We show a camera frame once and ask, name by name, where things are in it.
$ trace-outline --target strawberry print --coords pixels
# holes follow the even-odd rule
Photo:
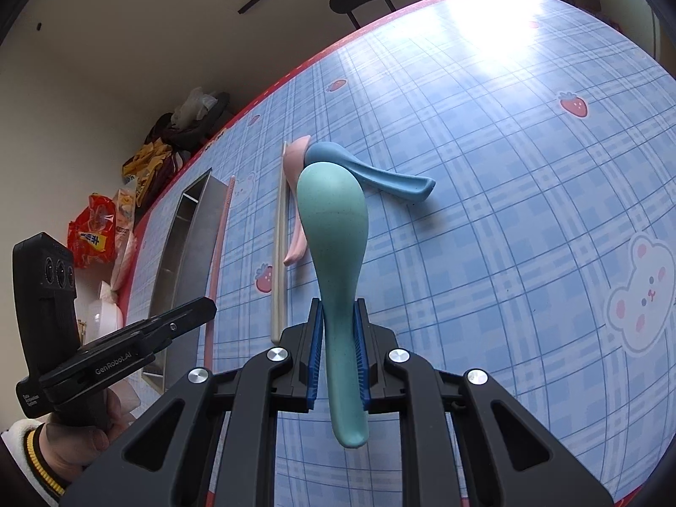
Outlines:
[[[261,293],[273,290],[273,266],[263,263],[256,271],[256,289]]]
[[[339,90],[341,87],[343,87],[345,84],[347,84],[346,79],[337,79],[335,82],[333,82],[330,86],[329,89],[327,89],[328,92],[333,92]]]
[[[578,97],[575,93],[567,92],[559,94],[559,101],[564,110],[577,116],[578,118],[586,118],[589,114],[587,103]]]

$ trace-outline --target black camera device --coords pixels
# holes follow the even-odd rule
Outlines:
[[[12,272],[28,366],[16,395],[29,418],[55,412],[67,425],[109,429],[106,388],[215,317],[214,301],[201,297],[80,346],[70,250],[42,232],[14,247]]]

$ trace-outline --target red table edge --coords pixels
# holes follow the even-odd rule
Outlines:
[[[423,9],[427,6],[437,4],[439,2],[443,2],[444,0],[421,0],[420,2],[416,2],[414,4],[411,4],[410,6],[404,7],[403,9],[398,9],[394,13],[390,13],[388,15],[385,15],[384,17],[381,17],[377,21],[373,21],[373,23],[367,24],[365,27],[360,28],[359,30],[356,30],[355,32],[347,35],[343,39],[338,40],[336,43],[333,45],[330,45],[328,48],[320,51],[317,55],[312,57],[311,59],[308,59],[301,65],[298,65],[293,69],[291,72],[286,74],[286,76],[283,76],[281,79],[277,80],[272,86],[268,87],[263,93],[261,93],[258,97],[256,97],[251,103],[249,103],[247,106],[245,106],[237,115],[232,118],[231,121],[229,121],[222,129],[219,131],[214,137],[212,138],[211,141],[209,141],[204,147],[202,147],[195,156],[193,156],[184,166],[181,168],[180,172],[178,172],[173,179],[169,182],[169,184],[165,187],[165,189],[161,192],[160,196],[157,197],[157,199],[153,202],[152,206],[150,209],[145,213],[145,215],[141,218],[141,221],[139,224],[136,226],[134,229],[134,235],[136,236],[136,253],[134,254],[134,257],[131,261],[131,266],[129,268],[129,279],[127,280],[126,284],[122,287],[122,289],[117,292],[118,295],[118,301],[117,301],[117,306],[120,307],[120,310],[122,311],[123,314],[123,320],[124,323],[126,324],[126,315],[127,311],[129,308],[129,297],[131,295],[131,289],[134,284],[134,273],[136,272],[136,261],[139,257],[139,252],[141,251],[141,243],[143,242],[143,235],[145,234],[145,229],[147,228],[148,225],[148,219],[150,218],[151,212],[155,209],[155,206],[162,200],[164,195],[171,189],[172,186],[180,179],[180,177],[186,172],[188,168],[190,168],[191,165],[197,159],[202,155],[202,152],[211,144],[214,139],[217,139],[225,130],[229,130],[236,124],[239,120],[244,118],[249,111],[254,108],[257,104],[259,104],[261,101],[265,99],[265,97],[271,95],[275,91],[277,91],[280,87],[282,87],[284,84],[288,83],[292,78],[298,76],[302,71],[310,68],[313,64],[318,62],[319,60],[323,59],[327,55],[330,55],[331,53],[339,50],[341,47],[345,46],[346,44],[349,44],[353,40],[357,40],[358,38],[362,37],[364,34],[367,34],[369,32],[372,32],[376,28],[386,25],[389,22],[400,18],[401,16],[407,15],[409,13],[413,13],[414,11],[417,11],[419,9]],[[631,492],[626,498],[620,499],[615,506],[616,507],[624,507],[626,506],[630,499],[633,498],[633,496],[636,495],[636,493],[640,490],[640,486],[636,488],[633,492]],[[212,492],[209,492],[209,495],[212,496],[207,499],[207,505],[209,504],[209,500],[211,502],[213,501],[213,494]]]

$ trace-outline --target striped cuff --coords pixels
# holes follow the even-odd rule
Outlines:
[[[24,437],[24,452],[31,472],[36,480],[42,485],[45,491],[57,502],[65,494],[68,482],[54,474],[49,465],[45,462],[40,451],[40,432],[45,425],[32,429]]]

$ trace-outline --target pink spoon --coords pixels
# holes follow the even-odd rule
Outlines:
[[[305,135],[305,137],[299,137],[290,145],[288,145],[288,147],[286,147],[286,152],[282,158],[284,176],[291,187],[293,196],[296,196],[298,177],[300,177],[300,174],[305,166],[305,151],[308,150],[309,144],[309,135]],[[294,263],[300,261],[303,258],[303,255],[305,255],[307,248],[308,241],[305,239],[305,231],[303,230],[303,225],[300,222],[300,216],[298,215],[298,204],[296,203],[296,221],[295,226],[293,227],[292,243],[289,246],[289,251],[286,252],[284,265],[288,267],[289,265],[293,265]]]

